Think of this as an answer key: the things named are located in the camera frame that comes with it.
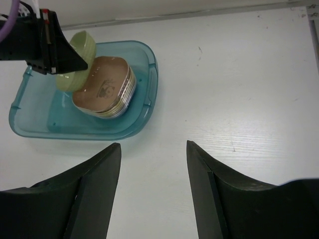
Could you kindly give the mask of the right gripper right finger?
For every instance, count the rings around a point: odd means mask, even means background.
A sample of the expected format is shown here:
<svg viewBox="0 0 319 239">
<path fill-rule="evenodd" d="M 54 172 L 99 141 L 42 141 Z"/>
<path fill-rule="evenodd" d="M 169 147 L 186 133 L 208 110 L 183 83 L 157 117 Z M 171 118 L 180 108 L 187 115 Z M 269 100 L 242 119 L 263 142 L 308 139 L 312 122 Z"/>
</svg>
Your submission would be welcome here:
<svg viewBox="0 0 319 239">
<path fill-rule="evenodd" d="M 280 186 L 248 177 L 186 144 L 187 167 L 201 239 L 316 239 L 319 181 Z"/>
</svg>

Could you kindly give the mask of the brown panda plate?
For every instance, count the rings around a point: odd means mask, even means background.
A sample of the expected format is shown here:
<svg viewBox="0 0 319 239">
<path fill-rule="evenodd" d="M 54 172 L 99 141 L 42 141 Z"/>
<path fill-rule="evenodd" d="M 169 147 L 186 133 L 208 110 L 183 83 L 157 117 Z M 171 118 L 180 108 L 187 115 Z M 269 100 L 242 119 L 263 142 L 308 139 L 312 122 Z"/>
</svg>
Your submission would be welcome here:
<svg viewBox="0 0 319 239">
<path fill-rule="evenodd" d="M 72 95 L 74 105 L 95 113 L 108 110 L 123 92 L 128 75 L 129 65 L 124 58 L 95 58 L 84 86 Z"/>
</svg>

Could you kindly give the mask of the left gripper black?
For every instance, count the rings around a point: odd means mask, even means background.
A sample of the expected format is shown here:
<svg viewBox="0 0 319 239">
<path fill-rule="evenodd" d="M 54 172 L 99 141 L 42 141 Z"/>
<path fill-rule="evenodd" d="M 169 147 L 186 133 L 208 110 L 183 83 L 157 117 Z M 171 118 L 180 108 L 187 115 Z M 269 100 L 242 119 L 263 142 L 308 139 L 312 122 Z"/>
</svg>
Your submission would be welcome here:
<svg viewBox="0 0 319 239">
<path fill-rule="evenodd" d="M 1 14 L 0 59 L 23 60 L 37 72 L 60 74 L 67 59 L 66 40 L 54 11 L 13 0 L 8 15 Z"/>
</svg>

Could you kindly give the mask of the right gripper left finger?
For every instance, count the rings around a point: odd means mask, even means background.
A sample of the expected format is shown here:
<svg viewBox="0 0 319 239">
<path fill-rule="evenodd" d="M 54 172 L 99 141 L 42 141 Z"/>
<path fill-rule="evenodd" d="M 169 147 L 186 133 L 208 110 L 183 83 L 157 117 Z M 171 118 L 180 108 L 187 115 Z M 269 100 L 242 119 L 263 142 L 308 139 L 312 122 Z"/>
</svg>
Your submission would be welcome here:
<svg viewBox="0 0 319 239">
<path fill-rule="evenodd" d="M 1 191 L 1 238 L 106 238 L 120 167 L 121 146 L 113 143 L 29 188 Z"/>
</svg>

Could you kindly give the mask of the green panda plate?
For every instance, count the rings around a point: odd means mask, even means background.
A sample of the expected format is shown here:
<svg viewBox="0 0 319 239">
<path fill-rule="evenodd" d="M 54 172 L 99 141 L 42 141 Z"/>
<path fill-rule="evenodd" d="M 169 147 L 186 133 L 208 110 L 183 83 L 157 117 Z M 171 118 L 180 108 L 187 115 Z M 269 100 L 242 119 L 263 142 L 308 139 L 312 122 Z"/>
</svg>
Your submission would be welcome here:
<svg viewBox="0 0 319 239">
<path fill-rule="evenodd" d="M 86 31 L 74 34 L 69 44 L 62 72 L 56 75 L 56 86 L 64 92 L 74 92 L 84 86 L 97 51 L 95 40 Z"/>
</svg>

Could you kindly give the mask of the teal plastic bin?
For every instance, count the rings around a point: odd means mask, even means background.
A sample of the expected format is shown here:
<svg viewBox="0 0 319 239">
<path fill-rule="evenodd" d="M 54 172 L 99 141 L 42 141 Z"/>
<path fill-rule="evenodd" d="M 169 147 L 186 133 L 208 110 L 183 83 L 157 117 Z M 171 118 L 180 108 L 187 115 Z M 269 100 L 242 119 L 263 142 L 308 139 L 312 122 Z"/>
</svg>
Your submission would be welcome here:
<svg viewBox="0 0 319 239">
<path fill-rule="evenodd" d="M 56 88 L 53 75 L 27 67 L 11 104 L 9 125 L 19 136 L 48 139 L 125 139 L 147 124 L 156 104 L 159 70 L 153 50 L 140 41 L 97 44 L 97 56 L 124 58 L 131 66 L 137 87 L 128 109 L 115 119 L 90 116 L 77 109 L 71 93 Z"/>
</svg>

